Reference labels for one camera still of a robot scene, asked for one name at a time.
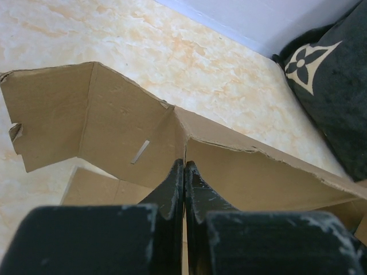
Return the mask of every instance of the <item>black pillow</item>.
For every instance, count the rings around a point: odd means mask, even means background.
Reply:
[[[273,60],[346,172],[354,181],[367,179],[367,0],[310,33],[310,42],[306,33],[295,40],[305,45]]]

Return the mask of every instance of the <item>floor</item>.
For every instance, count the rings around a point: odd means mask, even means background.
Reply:
[[[269,59],[153,0],[2,0],[0,72],[100,61],[190,111],[345,176]],[[60,203],[71,159],[27,174],[0,96],[0,259],[21,219]]]

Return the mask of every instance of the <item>black fabric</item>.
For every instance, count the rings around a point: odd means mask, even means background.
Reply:
[[[355,180],[367,179],[367,0],[284,61],[290,88]]]

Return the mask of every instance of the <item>marble floor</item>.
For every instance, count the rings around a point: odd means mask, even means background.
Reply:
[[[100,61],[165,99],[345,176],[269,59],[153,0],[2,0],[0,72]],[[60,203],[71,159],[27,174],[0,96],[0,258],[21,219]]]

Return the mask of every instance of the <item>white wall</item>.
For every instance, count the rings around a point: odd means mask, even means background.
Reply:
[[[358,0],[157,0],[259,52],[278,53],[305,31],[334,22]]]

